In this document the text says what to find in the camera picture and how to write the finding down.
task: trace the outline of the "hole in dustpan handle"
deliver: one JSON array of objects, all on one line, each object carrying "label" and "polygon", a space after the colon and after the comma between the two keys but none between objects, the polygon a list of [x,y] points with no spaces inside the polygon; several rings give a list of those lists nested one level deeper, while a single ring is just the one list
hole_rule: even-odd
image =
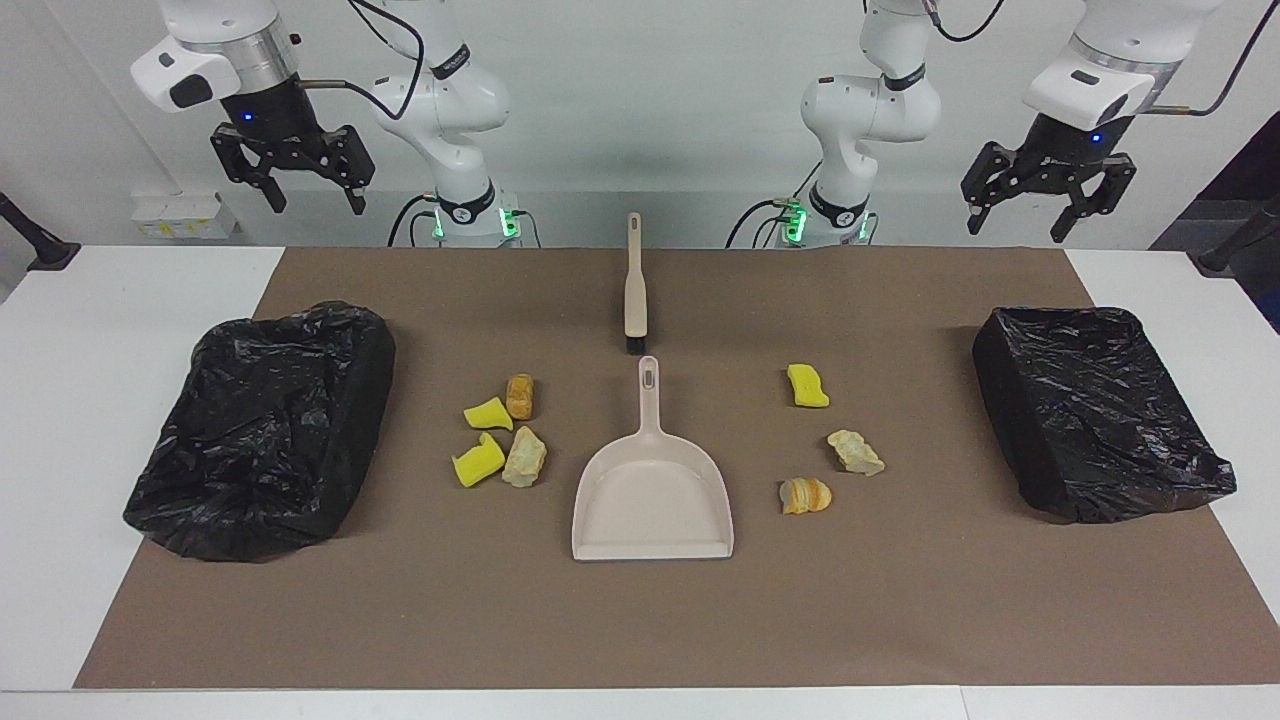
[{"label": "hole in dustpan handle", "polygon": [[640,430],[662,432],[658,414],[658,359],[640,359]]}]

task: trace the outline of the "white table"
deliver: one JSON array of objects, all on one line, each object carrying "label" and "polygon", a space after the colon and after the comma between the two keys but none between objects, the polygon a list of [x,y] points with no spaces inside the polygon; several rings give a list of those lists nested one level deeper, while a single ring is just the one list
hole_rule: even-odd
[{"label": "white table", "polygon": [[[0,305],[0,717],[858,717],[1274,720],[1280,685],[672,691],[72,691],[141,541],[120,519],[211,325],[253,313],[282,255],[86,247]],[[1098,305],[1134,311],[1240,491],[1213,505],[1280,618],[1280,338],[1179,254],[1073,251]]]}]

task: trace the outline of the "black band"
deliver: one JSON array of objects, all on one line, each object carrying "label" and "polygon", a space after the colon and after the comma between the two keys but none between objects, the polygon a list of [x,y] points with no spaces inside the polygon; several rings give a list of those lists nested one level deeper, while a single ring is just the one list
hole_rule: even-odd
[{"label": "black band", "polygon": [[904,90],[911,87],[913,85],[920,82],[922,79],[924,79],[924,63],[920,63],[920,67],[916,68],[914,73],[906,77],[891,78],[888,76],[884,76],[884,87],[892,90],[893,92],[902,92]]},{"label": "black band", "polygon": [[445,199],[440,199],[440,209],[449,214],[449,218],[460,225],[470,225],[476,222],[480,213],[484,213],[493,205],[493,201],[498,199],[498,191],[493,187],[493,181],[489,181],[489,190],[484,191],[484,195],[470,200],[467,202],[449,202]]},{"label": "black band", "polygon": [[867,209],[865,200],[851,208],[841,208],[827,202],[820,195],[818,195],[817,183],[814,183],[813,188],[809,190],[809,204],[813,205],[813,209],[817,210],[819,215],[831,222],[831,227],[840,229],[849,229],[854,227],[854,223],[856,223],[858,218],[861,217],[863,210]]},{"label": "black band", "polygon": [[435,76],[435,79],[449,79],[449,76],[461,70],[462,65],[466,65],[470,60],[471,49],[463,44],[462,47],[458,47],[457,53],[449,56],[448,60],[431,68],[431,74]]}]

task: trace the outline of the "dustpan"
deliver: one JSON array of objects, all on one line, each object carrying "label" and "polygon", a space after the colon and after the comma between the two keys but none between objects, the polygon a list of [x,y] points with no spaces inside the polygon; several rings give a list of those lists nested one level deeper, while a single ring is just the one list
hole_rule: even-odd
[{"label": "dustpan", "polygon": [[719,468],[662,430],[658,359],[640,359],[640,430],[602,447],[573,503],[575,560],[690,560],[733,555]]}]

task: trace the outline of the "yellow foam piece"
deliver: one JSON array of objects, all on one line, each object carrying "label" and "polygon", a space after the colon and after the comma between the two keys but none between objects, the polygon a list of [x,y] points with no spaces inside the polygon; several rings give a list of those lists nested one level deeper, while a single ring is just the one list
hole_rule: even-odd
[{"label": "yellow foam piece", "polygon": [[822,378],[813,365],[794,363],[787,365],[787,379],[791,380],[791,391],[795,393],[796,407],[827,407],[831,398],[822,392]]},{"label": "yellow foam piece", "polygon": [[498,441],[489,433],[480,433],[480,445],[462,454],[462,457],[453,459],[453,471],[462,487],[468,488],[502,470],[506,464],[507,456]]},{"label": "yellow foam piece", "polygon": [[506,428],[509,430],[516,427],[516,424],[511,421],[511,415],[507,413],[507,405],[500,397],[494,397],[484,405],[467,407],[462,411],[462,416],[467,419],[468,425],[477,430],[488,428]]}]

